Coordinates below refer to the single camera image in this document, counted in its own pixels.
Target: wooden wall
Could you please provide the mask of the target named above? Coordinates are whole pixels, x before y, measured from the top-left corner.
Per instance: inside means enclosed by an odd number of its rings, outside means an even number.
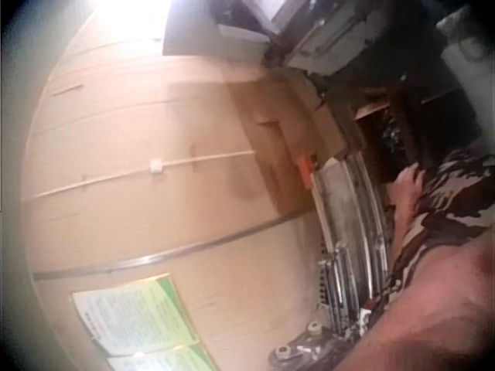
[[[119,4],[113,11],[100,7],[70,44],[32,123],[22,197],[33,273],[143,257],[311,208],[294,161],[306,152],[328,157],[341,149],[326,145],[304,103],[285,89],[288,80],[254,66],[161,56],[164,13],[148,2]],[[146,169],[152,158],[249,150],[254,154],[36,198]],[[170,272],[220,369],[263,370],[268,353],[312,319],[319,242],[311,212],[155,266],[35,286],[46,317],[81,369],[109,366],[77,319],[70,292]]]

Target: paper notice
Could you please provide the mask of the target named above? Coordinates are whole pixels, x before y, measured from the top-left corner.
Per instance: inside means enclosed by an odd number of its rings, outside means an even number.
[[[115,371],[217,371],[200,345],[143,356],[110,358]]]
[[[197,341],[169,277],[73,293],[73,302],[94,339],[111,356]]]

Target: hand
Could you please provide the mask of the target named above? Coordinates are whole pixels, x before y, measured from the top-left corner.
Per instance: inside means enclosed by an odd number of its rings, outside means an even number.
[[[395,222],[407,226],[415,215],[416,204],[423,192],[425,170],[415,163],[401,171],[394,183]]]

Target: person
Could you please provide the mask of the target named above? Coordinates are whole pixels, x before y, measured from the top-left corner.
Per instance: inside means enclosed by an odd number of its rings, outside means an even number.
[[[404,169],[393,268],[347,370],[471,369],[495,344],[495,159],[452,153]]]

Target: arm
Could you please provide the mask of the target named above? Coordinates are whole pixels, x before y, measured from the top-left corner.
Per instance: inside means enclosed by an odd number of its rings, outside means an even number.
[[[392,263],[401,253],[402,241],[415,216],[416,203],[423,192],[425,171],[418,171],[418,164],[402,170],[394,183],[396,202],[394,215],[394,241],[392,243]]]
[[[431,252],[336,371],[464,369],[483,356],[493,343],[493,254],[492,230]]]

